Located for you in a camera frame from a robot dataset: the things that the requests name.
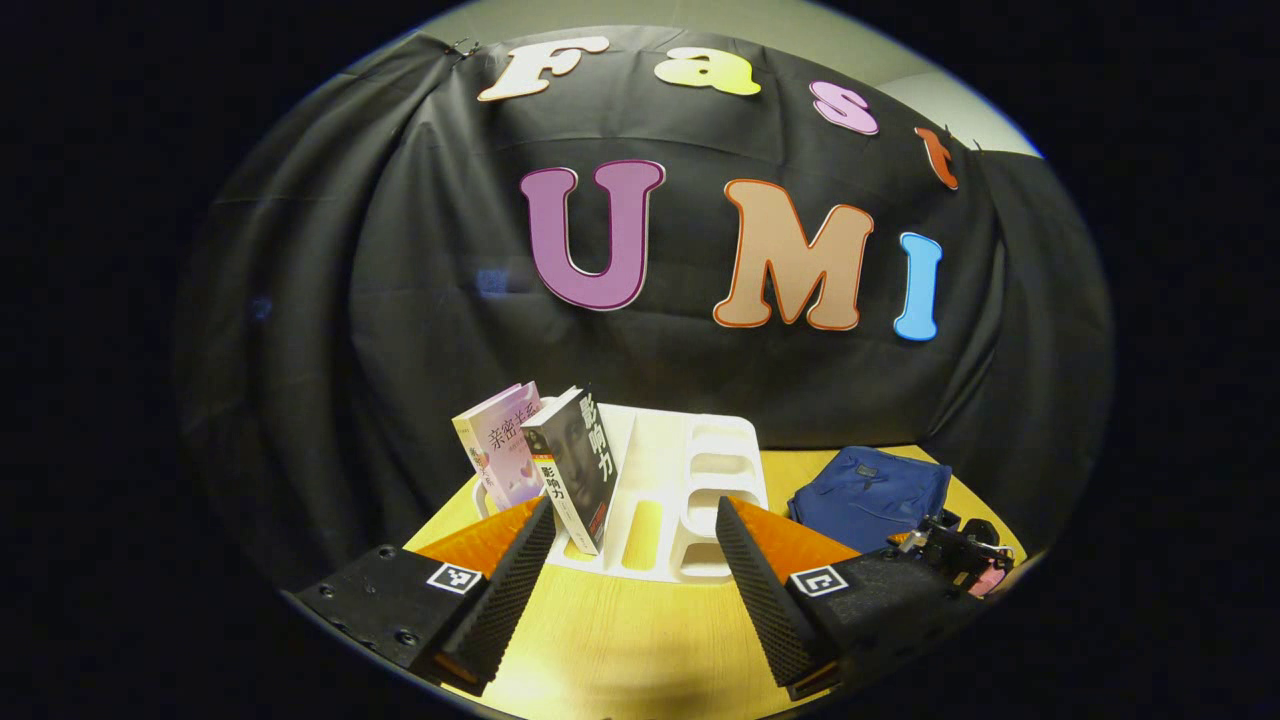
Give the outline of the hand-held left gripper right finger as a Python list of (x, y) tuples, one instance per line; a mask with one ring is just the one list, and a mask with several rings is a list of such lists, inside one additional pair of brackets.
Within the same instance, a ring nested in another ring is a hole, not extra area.
[(719, 500), (716, 537), (791, 700), (869, 685), (986, 606), (893, 542), (860, 553), (740, 498)]

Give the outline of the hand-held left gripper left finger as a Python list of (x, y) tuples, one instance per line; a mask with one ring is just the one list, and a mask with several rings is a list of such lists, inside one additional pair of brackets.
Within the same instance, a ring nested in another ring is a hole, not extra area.
[(536, 497), (417, 550), (379, 546), (292, 597), (390, 664), (481, 694), (554, 541)]

